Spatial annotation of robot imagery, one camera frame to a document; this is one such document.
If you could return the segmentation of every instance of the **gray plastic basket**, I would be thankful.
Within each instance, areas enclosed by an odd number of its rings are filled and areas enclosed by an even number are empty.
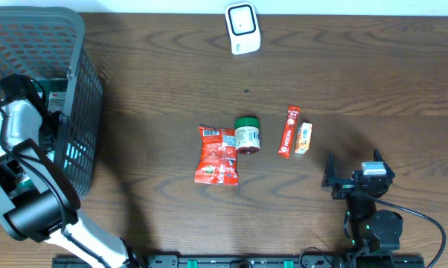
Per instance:
[[[82,18],[67,8],[0,7],[0,79],[17,73],[68,80],[54,163],[81,196],[90,187],[102,106],[84,38]]]

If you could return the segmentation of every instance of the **red snack package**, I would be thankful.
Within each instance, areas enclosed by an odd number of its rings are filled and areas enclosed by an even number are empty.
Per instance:
[[[201,161],[194,182],[237,185],[237,151],[234,130],[199,126],[202,138]]]
[[[281,146],[278,148],[278,155],[286,159],[290,158],[290,148],[292,147],[293,134],[299,113],[300,107],[289,105],[289,116],[282,134]]]

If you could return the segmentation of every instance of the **jar with green lid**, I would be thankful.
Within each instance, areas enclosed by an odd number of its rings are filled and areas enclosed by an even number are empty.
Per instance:
[[[242,154],[260,151],[259,120],[256,118],[239,118],[235,123],[236,150]]]

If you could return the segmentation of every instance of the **white background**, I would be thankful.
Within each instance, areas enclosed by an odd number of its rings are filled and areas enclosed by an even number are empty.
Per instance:
[[[0,0],[77,12],[224,13],[232,0]],[[259,14],[448,16],[448,0],[252,0]]]

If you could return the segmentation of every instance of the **wooden table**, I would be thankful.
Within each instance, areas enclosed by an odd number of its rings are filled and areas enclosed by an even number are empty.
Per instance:
[[[104,87],[103,145],[83,210],[143,252],[341,252],[345,202],[320,188],[332,150],[350,176],[378,148],[397,174],[384,200],[448,235],[448,18],[260,16],[257,53],[231,54],[224,15],[83,14]],[[310,151],[277,150],[288,104],[313,123]],[[238,187],[193,182],[199,124],[260,119],[262,150]],[[401,213],[401,253],[428,264],[441,242]],[[0,227],[0,267],[49,267],[56,246]],[[448,267],[447,249],[438,267]]]

